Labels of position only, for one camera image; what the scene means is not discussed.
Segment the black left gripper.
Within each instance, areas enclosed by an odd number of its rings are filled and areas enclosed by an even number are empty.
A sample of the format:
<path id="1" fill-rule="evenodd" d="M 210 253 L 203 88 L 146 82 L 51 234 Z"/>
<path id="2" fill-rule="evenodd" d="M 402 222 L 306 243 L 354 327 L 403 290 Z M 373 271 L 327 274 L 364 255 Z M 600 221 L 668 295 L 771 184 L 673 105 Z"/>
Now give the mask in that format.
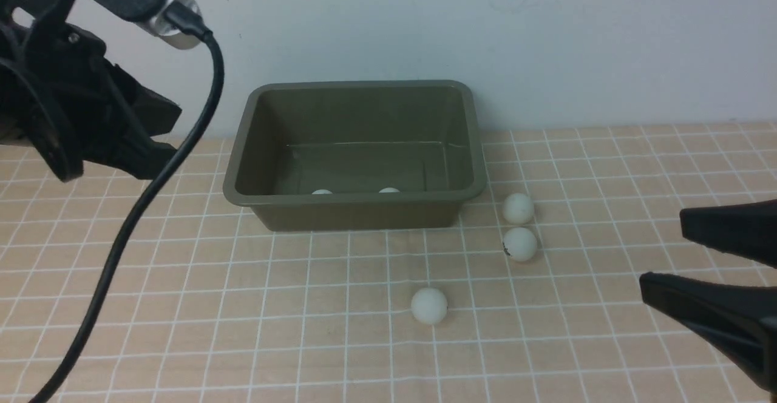
<path id="1" fill-rule="evenodd" d="M 177 149 L 131 137 L 128 105 L 150 137 L 172 132 L 182 108 L 122 68 L 118 90 L 105 43 L 67 22 L 75 2 L 55 0 L 28 27 L 3 19 L 2 144 L 36 149 L 63 182 L 86 162 L 152 180 Z"/>

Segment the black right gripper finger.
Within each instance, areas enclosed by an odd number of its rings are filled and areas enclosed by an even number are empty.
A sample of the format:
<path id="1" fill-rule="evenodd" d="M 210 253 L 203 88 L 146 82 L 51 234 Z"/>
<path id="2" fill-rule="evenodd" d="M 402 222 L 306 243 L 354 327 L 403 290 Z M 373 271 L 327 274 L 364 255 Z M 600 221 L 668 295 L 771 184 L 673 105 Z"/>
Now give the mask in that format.
<path id="1" fill-rule="evenodd" d="M 775 391 L 775 287 L 645 273 L 639 289 L 644 304 L 710 343 L 764 391 Z"/>
<path id="2" fill-rule="evenodd" d="M 689 242 L 776 267 L 776 201 L 685 208 L 679 213 Z"/>

